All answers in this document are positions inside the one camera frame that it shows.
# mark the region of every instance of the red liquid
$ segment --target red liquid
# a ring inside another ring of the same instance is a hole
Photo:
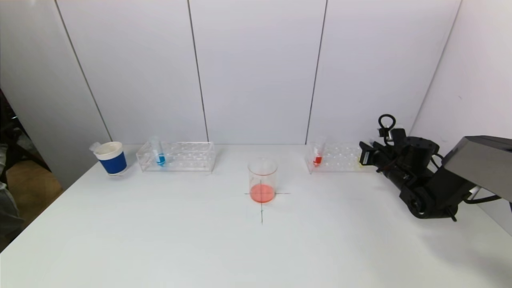
[[[315,157],[315,160],[313,161],[313,165],[315,165],[315,167],[318,167],[318,166],[320,166],[320,163],[322,163],[322,157],[321,156]]]
[[[265,184],[254,185],[249,194],[251,195],[252,200],[258,203],[267,203],[274,199],[275,196],[274,188]]]

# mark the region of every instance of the robotic arm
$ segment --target robotic arm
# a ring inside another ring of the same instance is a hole
[[[382,125],[384,117],[393,121],[389,128]],[[439,145],[408,137],[404,129],[393,129],[395,123],[389,114],[379,118],[379,134],[385,145],[360,142],[359,162],[376,166],[377,172],[395,184],[400,189],[400,199],[414,216],[457,221],[455,214],[460,202],[475,204],[500,198],[512,201],[512,139],[467,136],[443,158],[438,154]],[[442,159],[442,166],[435,173],[427,168],[430,161],[437,166],[433,156]],[[481,187],[496,195],[470,200]]]

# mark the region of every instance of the table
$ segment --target table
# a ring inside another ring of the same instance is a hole
[[[476,205],[416,219],[380,174],[310,175],[305,146],[217,146],[212,174],[142,173],[137,148],[123,176],[94,165],[0,254],[2,288],[512,283],[512,237]],[[246,194],[256,156],[279,163],[283,194],[263,205]]]

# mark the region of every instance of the cup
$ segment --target cup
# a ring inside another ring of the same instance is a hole
[[[249,195],[258,203],[274,199],[278,165],[270,158],[256,158],[249,162]]]
[[[126,169],[126,158],[124,158],[121,142],[107,142],[99,145],[93,153],[110,175],[119,175]]]

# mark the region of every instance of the dark floor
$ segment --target dark floor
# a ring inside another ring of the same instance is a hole
[[[51,172],[32,161],[21,161],[7,171],[9,192],[16,201],[20,217],[25,220],[26,228],[58,196],[62,187]],[[8,245],[0,238],[0,252]]]

